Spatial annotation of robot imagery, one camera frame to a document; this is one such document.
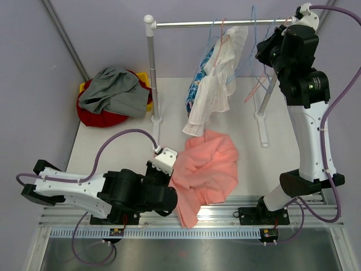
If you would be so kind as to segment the blue wire hanger grey skirt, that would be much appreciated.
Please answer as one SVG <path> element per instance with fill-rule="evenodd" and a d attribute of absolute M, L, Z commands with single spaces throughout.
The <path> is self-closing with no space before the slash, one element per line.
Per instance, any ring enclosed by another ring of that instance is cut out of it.
<path fill-rule="evenodd" d="M 256 19 L 256 8 L 255 6 L 253 5 L 252 6 L 252 9 L 251 9 L 251 19 L 254 20 L 254 44 L 253 44 L 253 47 L 252 47 L 252 50 L 248 56 L 248 66 L 249 66 L 249 69 L 250 69 L 250 74 L 253 76 L 253 77 L 257 77 L 256 74 L 254 73 L 254 68 L 253 68 L 253 64 L 252 64 L 252 57 L 253 57 L 253 53 L 256 49 L 256 45 L 257 45 L 257 19 Z"/>

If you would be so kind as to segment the blue hanger salmon skirt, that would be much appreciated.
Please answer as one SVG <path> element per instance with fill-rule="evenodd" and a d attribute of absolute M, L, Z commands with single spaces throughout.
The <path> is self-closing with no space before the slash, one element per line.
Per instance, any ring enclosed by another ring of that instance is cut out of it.
<path fill-rule="evenodd" d="M 241 65 L 235 69 L 235 73 L 227 79 L 226 85 L 230 84 L 244 69 L 246 69 L 246 62 L 242 62 Z"/>

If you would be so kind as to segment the white pleated skirt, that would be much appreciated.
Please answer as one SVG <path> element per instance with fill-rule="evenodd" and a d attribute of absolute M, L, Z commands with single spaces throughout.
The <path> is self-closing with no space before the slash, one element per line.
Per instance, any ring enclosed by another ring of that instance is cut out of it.
<path fill-rule="evenodd" d="M 215 68 L 213 68 L 213 63 L 219 49 L 220 39 L 211 42 L 211 47 L 215 46 L 213 55 L 204 67 L 206 76 L 199 83 L 190 116 L 183 127 L 183 133 L 195 137 L 202 136 L 205 126 L 210 123 L 213 112 L 226 112 L 230 109 L 228 99 L 235 92 L 236 83 L 233 80 L 226 85 L 226 81 L 238 67 L 247 36 L 247 27 L 235 26 L 226 30 Z"/>

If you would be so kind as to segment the salmon pink skirt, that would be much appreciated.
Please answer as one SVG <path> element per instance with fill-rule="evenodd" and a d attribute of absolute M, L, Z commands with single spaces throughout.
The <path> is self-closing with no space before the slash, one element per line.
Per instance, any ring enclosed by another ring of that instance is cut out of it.
<path fill-rule="evenodd" d="M 183 228 L 198 223 L 201 206 L 222 203 L 238 185 L 239 153 L 227 134 L 205 130 L 186 140 L 178 154 L 169 186 L 178 196 L 176 213 Z"/>

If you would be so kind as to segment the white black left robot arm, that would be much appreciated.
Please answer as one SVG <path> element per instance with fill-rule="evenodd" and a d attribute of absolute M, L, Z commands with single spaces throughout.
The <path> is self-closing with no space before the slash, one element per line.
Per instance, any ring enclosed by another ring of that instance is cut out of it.
<path fill-rule="evenodd" d="M 24 185 L 24 198 L 43 206 L 82 209 L 91 215 L 92 225 L 136 225 L 144 212 L 170 215 L 178 201 L 169 174 L 152 161 L 147 161 L 144 175 L 122 169 L 95 174 L 85 182 L 85 175 L 59 171 L 45 160 L 37 161 L 33 170 L 36 181 Z"/>

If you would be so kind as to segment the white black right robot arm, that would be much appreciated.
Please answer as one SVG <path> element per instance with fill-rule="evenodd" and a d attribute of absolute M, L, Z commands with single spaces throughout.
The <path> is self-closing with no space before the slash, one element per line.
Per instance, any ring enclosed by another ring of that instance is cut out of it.
<path fill-rule="evenodd" d="M 318 43 L 312 27 L 294 24 L 275 28 L 271 37 L 257 45 L 256 59 L 274 70 L 294 121 L 300 166 L 281 173 L 279 185 L 260 197 L 255 207 L 240 207 L 241 225 L 288 225 L 287 205 L 345 183 L 344 175 L 333 165 L 326 134 L 328 77 L 312 66 Z"/>

